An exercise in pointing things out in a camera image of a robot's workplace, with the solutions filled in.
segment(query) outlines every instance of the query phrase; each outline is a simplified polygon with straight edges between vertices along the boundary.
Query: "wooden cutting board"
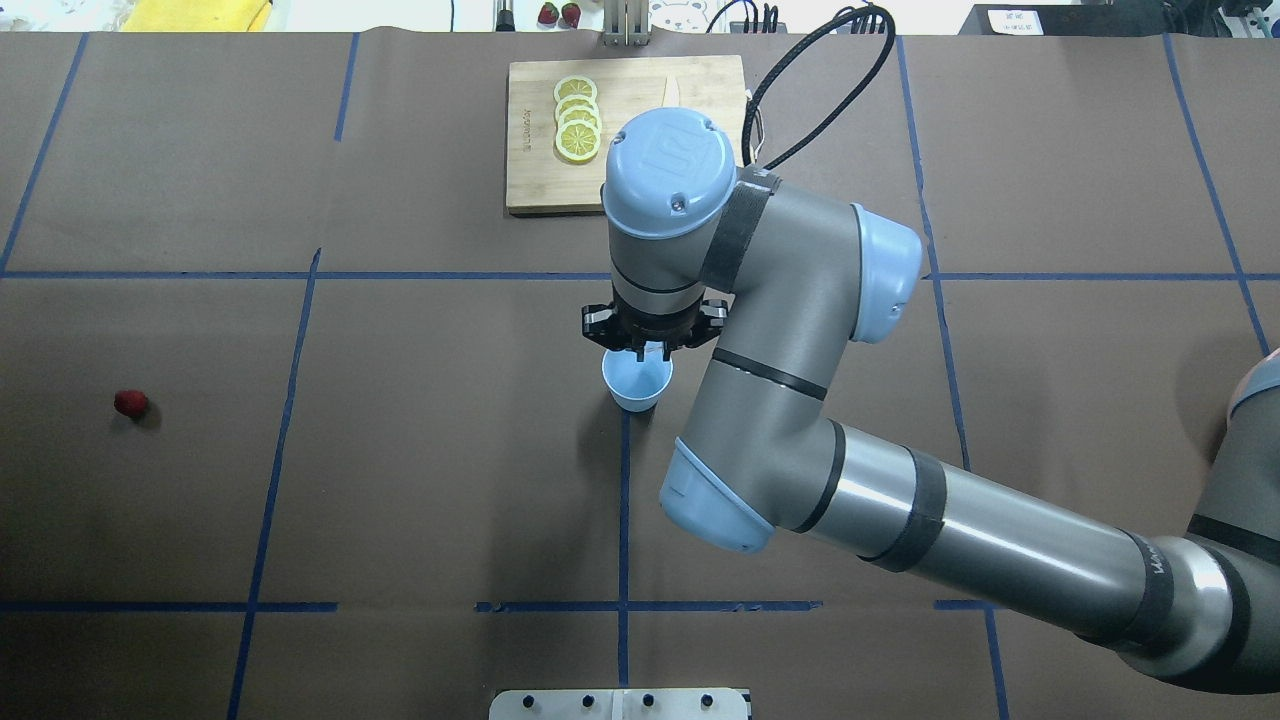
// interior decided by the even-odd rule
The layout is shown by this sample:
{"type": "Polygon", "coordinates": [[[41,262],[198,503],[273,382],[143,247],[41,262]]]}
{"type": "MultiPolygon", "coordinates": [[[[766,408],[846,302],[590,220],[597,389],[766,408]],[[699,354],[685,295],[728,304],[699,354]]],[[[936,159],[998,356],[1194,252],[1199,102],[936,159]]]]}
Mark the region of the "wooden cutting board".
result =
{"type": "Polygon", "coordinates": [[[728,133],[733,156],[740,158],[745,87],[737,55],[512,63],[507,83],[507,210],[512,215],[602,211],[609,141],[627,120],[663,106],[664,100],[712,118],[728,133]],[[556,152],[552,92],[564,76],[586,76],[599,90],[603,146],[581,165],[556,152]]]}

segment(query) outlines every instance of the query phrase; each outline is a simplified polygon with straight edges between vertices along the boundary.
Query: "black cable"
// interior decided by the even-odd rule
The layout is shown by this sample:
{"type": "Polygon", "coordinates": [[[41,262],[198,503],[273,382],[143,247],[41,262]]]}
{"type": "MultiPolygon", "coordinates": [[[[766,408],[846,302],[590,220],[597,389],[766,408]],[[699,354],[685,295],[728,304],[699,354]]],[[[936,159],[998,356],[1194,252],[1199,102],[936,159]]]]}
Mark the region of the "black cable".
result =
{"type": "Polygon", "coordinates": [[[716,27],[716,20],[718,20],[721,15],[724,14],[724,10],[728,10],[733,5],[737,5],[739,3],[744,3],[751,6],[751,15],[742,20],[742,32],[750,32],[748,28],[751,26],[751,23],[760,22],[760,9],[755,5],[754,0],[730,0],[728,3],[726,3],[723,8],[716,10],[716,14],[712,15],[712,22],[707,23],[707,32],[709,33],[712,28],[716,27]]]}
{"type": "Polygon", "coordinates": [[[865,90],[867,86],[870,85],[873,79],[876,79],[876,76],[879,74],[881,68],[884,65],[884,60],[888,59],[890,50],[893,49],[893,38],[897,37],[897,32],[893,26],[893,15],[888,14],[888,10],[879,8],[877,5],[868,5],[867,8],[851,9],[849,12],[841,10],[829,22],[827,22],[818,29],[800,38],[800,42],[796,42],[795,47],[787,50],[787,54],[783,55],[782,59],[778,60],[777,64],[774,64],[773,68],[769,69],[769,72],[764,76],[764,79],[762,79],[760,85],[755,88],[755,92],[751,94],[751,99],[746,102],[746,118],[742,122],[744,165],[751,164],[753,160],[750,156],[751,126],[755,124],[755,113],[760,109],[760,101],[764,100],[764,94],[765,91],[769,90],[769,86],[773,85],[773,81],[778,79],[778,76],[782,74],[782,70],[787,69],[787,65],[795,61],[795,59],[799,58],[801,53],[804,53],[810,45],[817,42],[820,37],[826,36],[828,32],[836,29],[837,27],[847,22],[852,22],[855,18],[864,18],[864,17],[877,17],[882,19],[884,23],[883,24],[884,46],[881,47],[879,55],[876,58],[876,63],[872,65],[872,69],[867,70],[867,74],[863,76],[861,82],[859,82],[858,86],[854,87],[852,92],[846,95],[845,99],[840,101],[840,105],[836,105],[836,109],[832,110],[829,115],[827,115],[820,123],[818,123],[818,127],[813,128],[813,131],[809,135],[800,138],[800,142],[796,142],[795,145],[788,147],[783,154],[778,155],[767,165],[764,165],[764,169],[772,170],[773,168],[777,168],[783,161],[786,161],[787,158],[799,152],[801,149],[804,149],[805,145],[809,145],[809,142],[812,142],[813,138],[822,135],[822,131],[827,129],[827,126],[836,122],[836,118],[838,118],[840,114],[845,111],[845,108],[847,108],[854,100],[856,100],[858,96],[861,95],[863,90],[865,90]]]}

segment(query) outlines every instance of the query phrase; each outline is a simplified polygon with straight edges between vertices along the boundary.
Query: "blue cup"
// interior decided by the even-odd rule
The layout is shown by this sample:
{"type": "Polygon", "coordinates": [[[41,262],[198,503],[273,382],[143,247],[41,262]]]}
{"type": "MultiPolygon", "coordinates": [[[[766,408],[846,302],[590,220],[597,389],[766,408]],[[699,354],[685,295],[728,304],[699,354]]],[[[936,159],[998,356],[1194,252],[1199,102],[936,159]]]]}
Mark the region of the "blue cup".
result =
{"type": "Polygon", "coordinates": [[[644,413],[658,402],[658,396],[667,389],[675,366],[671,360],[662,359],[662,343],[648,342],[644,346],[644,361],[636,359],[632,350],[609,350],[600,361],[600,373],[613,400],[623,410],[644,413]]]}

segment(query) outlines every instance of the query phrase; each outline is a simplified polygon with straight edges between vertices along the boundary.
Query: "light blue plastic cap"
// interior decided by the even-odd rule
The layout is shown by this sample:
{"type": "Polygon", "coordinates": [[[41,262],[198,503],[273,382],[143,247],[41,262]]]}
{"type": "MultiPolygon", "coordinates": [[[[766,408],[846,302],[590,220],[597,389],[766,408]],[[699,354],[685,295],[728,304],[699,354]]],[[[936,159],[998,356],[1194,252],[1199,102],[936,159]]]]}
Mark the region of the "light blue plastic cap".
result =
{"type": "Polygon", "coordinates": [[[1235,395],[1231,396],[1231,409],[1226,413],[1228,419],[1245,400],[1276,387],[1280,387],[1280,350],[1272,352],[1266,360],[1254,365],[1248,375],[1244,375],[1240,386],[1235,388],[1235,395]]]}
{"type": "Polygon", "coordinates": [[[773,537],[773,525],[717,478],[680,438],[676,438],[676,452],[658,498],[672,521],[717,547],[759,552],[773,537]]]}
{"type": "Polygon", "coordinates": [[[668,240],[724,206],[737,167],[728,136],[701,113],[657,108],[622,126],[604,165],[604,214],[622,232],[668,240]]]}
{"type": "Polygon", "coordinates": [[[861,229],[863,284],[858,296],[858,324],[849,340],[879,342],[893,332],[920,275],[920,236],[861,205],[854,204],[861,229]]]}

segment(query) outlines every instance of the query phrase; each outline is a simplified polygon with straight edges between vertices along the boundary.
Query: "yellow cloth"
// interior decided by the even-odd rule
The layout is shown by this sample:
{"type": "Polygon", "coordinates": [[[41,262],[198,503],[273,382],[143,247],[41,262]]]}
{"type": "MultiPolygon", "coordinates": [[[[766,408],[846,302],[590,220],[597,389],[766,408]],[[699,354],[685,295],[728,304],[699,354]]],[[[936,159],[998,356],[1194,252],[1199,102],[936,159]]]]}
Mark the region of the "yellow cloth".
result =
{"type": "Polygon", "coordinates": [[[138,0],[125,32],[260,31],[271,13],[268,0],[138,0]]]}

